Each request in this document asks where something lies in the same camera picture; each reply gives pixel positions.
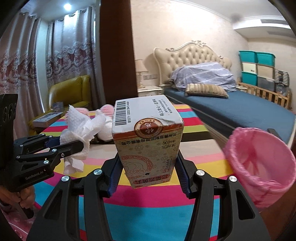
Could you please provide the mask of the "person's left hand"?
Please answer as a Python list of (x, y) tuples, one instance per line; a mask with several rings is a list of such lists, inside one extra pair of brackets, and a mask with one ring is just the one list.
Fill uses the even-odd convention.
[(20, 192), (10, 192), (6, 187), (1, 186), (1, 202), (14, 205), (19, 203), (21, 208), (31, 208), (35, 203), (35, 188), (30, 186)]

